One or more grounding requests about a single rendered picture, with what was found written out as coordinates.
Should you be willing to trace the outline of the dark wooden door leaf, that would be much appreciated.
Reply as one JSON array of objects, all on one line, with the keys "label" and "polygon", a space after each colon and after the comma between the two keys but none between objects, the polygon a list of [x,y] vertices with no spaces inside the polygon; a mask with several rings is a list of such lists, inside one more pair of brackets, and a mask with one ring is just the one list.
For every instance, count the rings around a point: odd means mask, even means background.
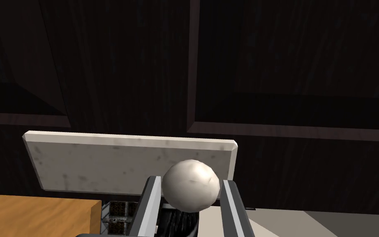
[{"label": "dark wooden door leaf", "polygon": [[0,195],[29,130],[233,139],[247,207],[379,214],[379,0],[0,0]]}]

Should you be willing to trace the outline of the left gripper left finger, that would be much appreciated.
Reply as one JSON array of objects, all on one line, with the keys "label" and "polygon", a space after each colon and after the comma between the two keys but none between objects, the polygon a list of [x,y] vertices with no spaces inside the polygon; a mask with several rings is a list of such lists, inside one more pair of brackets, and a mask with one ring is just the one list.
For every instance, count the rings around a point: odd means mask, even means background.
[{"label": "left gripper left finger", "polygon": [[150,176],[141,194],[129,236],[154,237],[161,200],[161,177]]}]

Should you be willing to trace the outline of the pale knob backplate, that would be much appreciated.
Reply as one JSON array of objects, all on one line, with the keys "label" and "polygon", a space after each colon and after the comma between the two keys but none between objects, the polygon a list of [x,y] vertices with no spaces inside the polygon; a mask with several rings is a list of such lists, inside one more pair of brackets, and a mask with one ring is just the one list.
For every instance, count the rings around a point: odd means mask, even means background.
[{"label": "pale knob backplate", "polygon": [[46,191],[140,195],[149,176],[199,160],[232,179],[238,146],[228,139],[27,131],[22,136]]}]

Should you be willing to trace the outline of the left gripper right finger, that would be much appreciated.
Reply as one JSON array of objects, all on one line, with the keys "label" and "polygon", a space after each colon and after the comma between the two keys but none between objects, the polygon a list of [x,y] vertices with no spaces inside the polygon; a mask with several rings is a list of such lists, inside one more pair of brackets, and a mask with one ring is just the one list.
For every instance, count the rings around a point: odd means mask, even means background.
[{"label": "left gripper right finger", "polygon": [[255,237],[237,185],[232,180],[222,181],[220,208],[224,237]]}]

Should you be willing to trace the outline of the white round door knob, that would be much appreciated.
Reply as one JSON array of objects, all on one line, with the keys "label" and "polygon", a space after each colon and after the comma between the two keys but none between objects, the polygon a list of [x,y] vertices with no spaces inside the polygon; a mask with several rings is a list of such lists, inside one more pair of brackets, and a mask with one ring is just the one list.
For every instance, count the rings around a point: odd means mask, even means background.
[{"label": "white round door knob", "polygon": [[214,171],[199,160],[183,160],[169,168],[162,178],[165,200],[187,213],[210,207],[220,192],[220,181]]}]

